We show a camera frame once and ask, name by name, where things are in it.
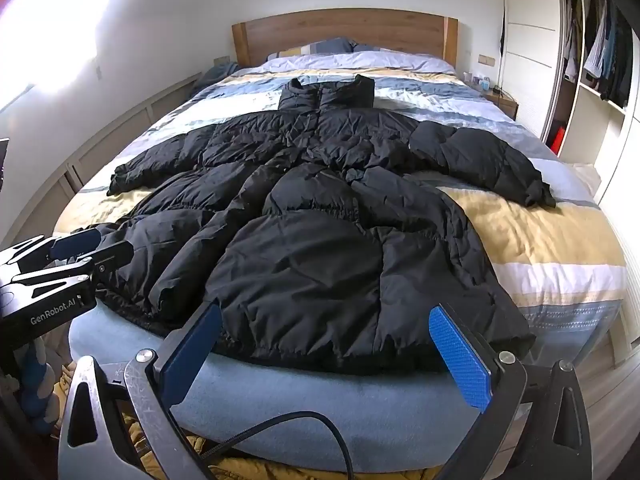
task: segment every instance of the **light blue bedding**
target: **light blue bedding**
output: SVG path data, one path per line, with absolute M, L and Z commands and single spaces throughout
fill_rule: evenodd
M 71 323 L 71 355 L 100 364 L 128 362 L 162 339 L 98 302 Z M 267 418 L 297 410 L 328 416 L 344 437 L 356 471 L 391 472 L 443 464 L 473 424 L 449 374 L 344 376 L 269 368 L 209 354 L 178 423 L 217 442 Z M 293 420 L 238 445 L 247 453 L 298 467 L 344 470 L 332 434 L 316 420 Z

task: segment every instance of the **bed sheet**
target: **bed sheet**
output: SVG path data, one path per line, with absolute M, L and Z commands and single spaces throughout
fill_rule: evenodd
M 538 337 L 529 359 L 543 365 L 560 357 L 583 359 L 608 330 L 622 302 L 626 269 L 617 239 L 570 168 L 460 81 L 449 64 L 432 56 L 399 52 L 296 56 L 236 72 L 201 91 L 127 146 L 73 198 L 55 231 L 64 234 L 117 220 L 147 196 L 151 190 L 110 197 L 106 190 L 114 168 L 149 147 L 206 124 L 277 108 L 282 86 L 293 77 L 308 84 L 351 80 L 356 74 L 375 80 L 375 107 L 416 120 L 491 131 L 541 171 L 558 202 L 554 210 L 523 208 L 439 173 L 405 177 L 437 186 L 470 218 L 500 284 Z

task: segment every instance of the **metal screw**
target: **metal screw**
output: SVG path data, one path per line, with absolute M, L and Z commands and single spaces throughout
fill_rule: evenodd
M 504 363 L 506 365 L 512 365 L 514 364 L 514 362 L 516 362 L 516 356 L 511 352 L 500 352 L 498 354 L 498 359 L 500 359 L 501 363 Z
M 564 359 L 560 359 L 559 365 L 560 365 L 560 369 L 563 372 L 570 372 L 571 370 L 574 369 L 574 365 L 569 361 L 565 361 Z
M 138 352 L 138 354 L 136 355 L 136 361 L 138 361 L 139 363 L 146 363 L 153 356 L 154 356 L 153 351 L 150 350 L 149 348 L 145 348 L 144 350 L 141 350 L 140 352 Z

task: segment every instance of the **sunlight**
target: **sunlight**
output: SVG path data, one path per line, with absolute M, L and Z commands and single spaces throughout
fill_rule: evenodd
M 109 0 L 12 0 L 0 16 L 0 108 L 33 84 L 53 92 L 96 54 Z

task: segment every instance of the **nightstand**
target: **nightstand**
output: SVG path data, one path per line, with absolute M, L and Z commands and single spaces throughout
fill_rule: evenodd
M 494 105 L 500 108 L 508 118 L 515 120 L 516 114 L 518 113 L 518 103 L 509 95 L 504 92 L 494 91 L 493 89 L 485 91 L 477 85 L 469 86 L 474 90 L 479 91 L 482 94 L 482 97 L 491 101 Z

